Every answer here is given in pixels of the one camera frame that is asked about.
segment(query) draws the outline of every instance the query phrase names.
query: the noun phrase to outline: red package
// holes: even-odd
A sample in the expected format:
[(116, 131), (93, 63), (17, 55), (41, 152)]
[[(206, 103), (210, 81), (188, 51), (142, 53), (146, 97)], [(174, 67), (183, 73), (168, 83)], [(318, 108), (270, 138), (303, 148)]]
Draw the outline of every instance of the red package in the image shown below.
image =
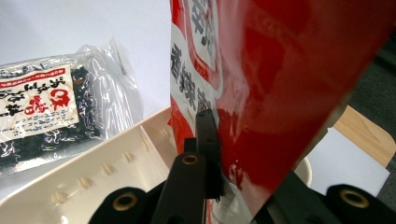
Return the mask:
[(222, 172), (255, 215), (393, 28), (396, 2), (171, 0), (178, 152), (212, 108)]

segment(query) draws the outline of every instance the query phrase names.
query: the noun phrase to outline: package label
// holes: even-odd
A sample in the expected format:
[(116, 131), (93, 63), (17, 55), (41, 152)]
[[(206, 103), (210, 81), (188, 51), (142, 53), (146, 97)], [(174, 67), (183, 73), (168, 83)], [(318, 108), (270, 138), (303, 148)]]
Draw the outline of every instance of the package label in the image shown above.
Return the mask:
[(0, 82), (0, 143), (77, 122), (70, 65)]
[(175, 25), (172, 25), (172, 34), (171, 94), (177, 102), (186, 102), (180, 112), (194, 133), (196, 113), (216, 108), (216, 96), (221, 95), (221, 88), (214, 90), (197, 72), (189, 57), (188, 43)]

